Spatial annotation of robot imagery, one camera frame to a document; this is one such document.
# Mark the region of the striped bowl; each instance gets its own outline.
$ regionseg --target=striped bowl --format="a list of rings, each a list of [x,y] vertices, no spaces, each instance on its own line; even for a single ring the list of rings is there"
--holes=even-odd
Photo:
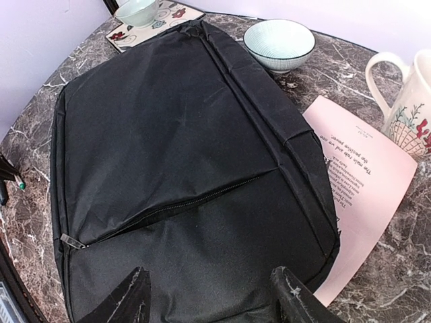
[[[128,0],[115,12],[115,18],[126,25],[146,27],[154,22],[159,0]]]
[[[306,62],[316,40],[307,27],[297,22],[266,20],[245,32],[244,43],[264,68],[287,73]]]

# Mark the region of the black bag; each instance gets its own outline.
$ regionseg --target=black bag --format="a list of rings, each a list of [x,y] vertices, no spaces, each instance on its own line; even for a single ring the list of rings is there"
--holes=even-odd
[[[73,322],[137,268],[149,322],[272,322],[272,269],[314,291],[339,250],[318,138],[258,62],[205,22],[71,81],[51,159]]]

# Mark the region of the marble table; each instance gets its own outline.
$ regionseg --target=marble table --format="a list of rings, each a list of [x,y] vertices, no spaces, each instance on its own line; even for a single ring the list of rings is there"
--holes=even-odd
[[[205,20],[242,42],[256,23],[243,17],[208,14]],[[118,55],[104,38],[119,23],[109,19],[82,42],[26,106],[0,151],[27,183],[22,192],[8,184],[10,200],[0,209],[0,236],[13,263],[49,322],[68,322],[54,263],[49,195],[49,153],[53,108],[61,88],[74,77]],[[364,70],[372,51],[315,33],[310,60],[275,81],[301,111],[320,94],[379,129],[383,123],[366,86]],[[390,65],[376,68],[376,82],[389,101],[400,88]],[[330,306],[350,322],[431,322],[431,162],[418,172],[398,212],[368,260]]]

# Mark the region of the floral coaster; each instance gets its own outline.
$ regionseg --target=floral coaster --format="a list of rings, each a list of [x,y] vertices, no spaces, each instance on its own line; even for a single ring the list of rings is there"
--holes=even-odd
[[[126,50],[153,38],[160,32],[189,20],[195,20],[205,15],[203,12],[180,3],[161,1],[155,22],[147,27],[133,27],[122,24],[106,35],[106,39],[119,52]]]

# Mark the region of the wall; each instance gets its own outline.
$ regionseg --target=wall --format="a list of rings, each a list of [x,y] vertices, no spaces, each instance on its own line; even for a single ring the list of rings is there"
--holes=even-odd
[[[0,0],[0,140],[49,75],[102,22],[102,0]]]
[[[109,13],[102,0],[0,0],[0,140],[67,55]],[[411,62],[431,48],[430,0],[184,0],[195,7],[287,18]]]
[[[412,61],[431,48],[430,0],[184,0],[213,12],[261,18],[286,18],[310,29],[389,50]]]

